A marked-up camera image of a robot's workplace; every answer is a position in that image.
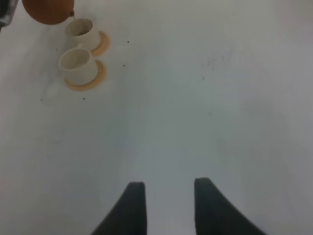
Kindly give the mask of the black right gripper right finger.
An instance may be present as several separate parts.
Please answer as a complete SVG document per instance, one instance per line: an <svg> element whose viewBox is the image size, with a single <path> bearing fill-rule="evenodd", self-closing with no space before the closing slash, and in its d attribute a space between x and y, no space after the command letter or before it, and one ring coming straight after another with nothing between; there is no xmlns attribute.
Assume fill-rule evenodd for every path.
<svg viewBox="0 0 313 235"><path fill-rule="evenodd" d="M198 235L263 235L209 178L194 181L195 228Z"/></svg>

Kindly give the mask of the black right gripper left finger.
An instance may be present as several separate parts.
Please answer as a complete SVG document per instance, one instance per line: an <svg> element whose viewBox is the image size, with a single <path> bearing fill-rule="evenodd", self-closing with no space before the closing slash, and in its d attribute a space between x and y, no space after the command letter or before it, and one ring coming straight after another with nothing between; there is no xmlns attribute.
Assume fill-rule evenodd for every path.
<svg viewBox="0 0 313 235"><path fill-rule="evenodd" d="M130 182L94 235L146 235L148 228L145 184Z"/></svg>

